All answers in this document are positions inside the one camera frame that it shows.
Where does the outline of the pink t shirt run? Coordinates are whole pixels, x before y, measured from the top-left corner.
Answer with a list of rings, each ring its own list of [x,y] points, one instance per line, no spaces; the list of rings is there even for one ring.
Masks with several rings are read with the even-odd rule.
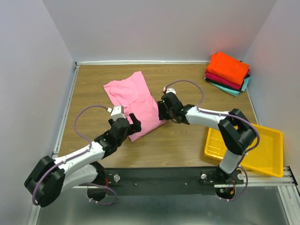
[[[114,106],[124,107],[126,117],[133,113],[141,122],[141,131],[129,136],[132,142],[166,123],[159,120],[158,105],[141,71],[134,72],[127,79],[109,82],[104,85],[104,90]]]

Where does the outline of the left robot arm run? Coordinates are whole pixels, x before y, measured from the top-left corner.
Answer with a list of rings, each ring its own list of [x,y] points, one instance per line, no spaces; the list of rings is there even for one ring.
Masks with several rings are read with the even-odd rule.
[[[77,185],[103,182],[104,174],[99,160],[104,159],[122,145],[130,135],[141,132],[141,122],[131,113],[109,119],[111,128],[88,145],[63,157],[41,158],[31,171],[24,186],[32,195],[35,206],[52,204],[63,190]]]

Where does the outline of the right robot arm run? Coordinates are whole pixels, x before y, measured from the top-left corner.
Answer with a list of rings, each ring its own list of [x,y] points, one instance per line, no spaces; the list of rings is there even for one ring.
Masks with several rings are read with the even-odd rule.
[[[172,120],[175,123],[201,125],[218,130],[221,133],[226,152],[216,168],[216,180],[222,184],[233,178],[233,173],[241,164],[245,155],[256,148],[260,135],[241,110],[218,112],[202,109],[198,106],[183,105],[176,94],[166,92],[157,102],[160,120]]]

